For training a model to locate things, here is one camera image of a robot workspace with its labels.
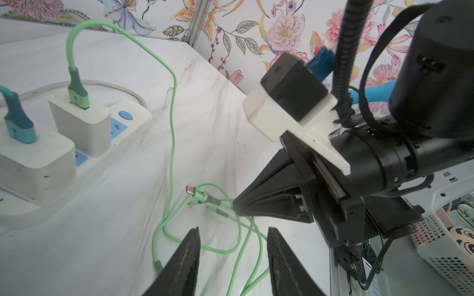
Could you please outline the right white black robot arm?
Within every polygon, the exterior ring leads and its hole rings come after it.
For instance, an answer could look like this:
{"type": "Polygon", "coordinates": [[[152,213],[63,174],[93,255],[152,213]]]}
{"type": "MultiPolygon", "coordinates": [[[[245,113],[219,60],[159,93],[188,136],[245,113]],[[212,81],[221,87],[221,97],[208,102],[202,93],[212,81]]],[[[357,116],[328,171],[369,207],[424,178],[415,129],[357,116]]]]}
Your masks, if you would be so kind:
{"type": "Polygon", "coordinates": [[[241,217],[316,222],[331,248],[414,232],[420,207],[404,196],[435,173],[474,157],[474,4],[440,1],[399,13],[375,43],[349,92],[371,1],[347,3],[335,52],[310,61],[283,53],[243,101],[248,121],[283,147],[233,201],[241,217]],[[389,94],[374,117],[368,77],[381,53],[418,25],[389,94]]]}

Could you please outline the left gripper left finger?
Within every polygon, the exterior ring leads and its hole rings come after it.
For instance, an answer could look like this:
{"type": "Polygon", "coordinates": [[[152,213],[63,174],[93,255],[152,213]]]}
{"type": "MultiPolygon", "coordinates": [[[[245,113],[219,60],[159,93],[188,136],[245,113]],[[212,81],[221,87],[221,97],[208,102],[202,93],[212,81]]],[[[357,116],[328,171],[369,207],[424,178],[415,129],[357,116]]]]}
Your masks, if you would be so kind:
{"type": "Polygon", "coordinates": [[[195,295],[201,240],[199,228],[191,229],[175,251],[157,279],[144,296],[193,296],[195,295]]]}

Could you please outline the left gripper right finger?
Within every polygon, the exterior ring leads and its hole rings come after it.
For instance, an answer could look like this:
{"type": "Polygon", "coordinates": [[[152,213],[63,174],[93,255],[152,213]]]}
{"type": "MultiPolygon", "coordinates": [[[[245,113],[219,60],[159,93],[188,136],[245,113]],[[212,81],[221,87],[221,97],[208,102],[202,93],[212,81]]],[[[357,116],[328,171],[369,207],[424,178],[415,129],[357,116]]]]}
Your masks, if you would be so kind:
{"type": "Polygon", "coordinates": [[[267,235],[269,274],[274,296],[324,296],[295,253],[280,234],[270,227],[267,235]]]}

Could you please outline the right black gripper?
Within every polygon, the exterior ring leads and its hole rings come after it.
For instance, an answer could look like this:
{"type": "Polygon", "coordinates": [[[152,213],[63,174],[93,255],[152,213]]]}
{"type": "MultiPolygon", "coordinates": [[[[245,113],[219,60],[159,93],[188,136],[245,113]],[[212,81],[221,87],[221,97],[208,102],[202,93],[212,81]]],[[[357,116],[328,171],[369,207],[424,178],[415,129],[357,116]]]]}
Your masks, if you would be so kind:
{"type": "Polygon", "coordinates": [[[286,132],[280,149],[233,201],[240,217],[316,222],[330,248],[376,236],[398,239],[422,221],[420,205],[402,196],[362,196],[337,168],[286,132]]]}

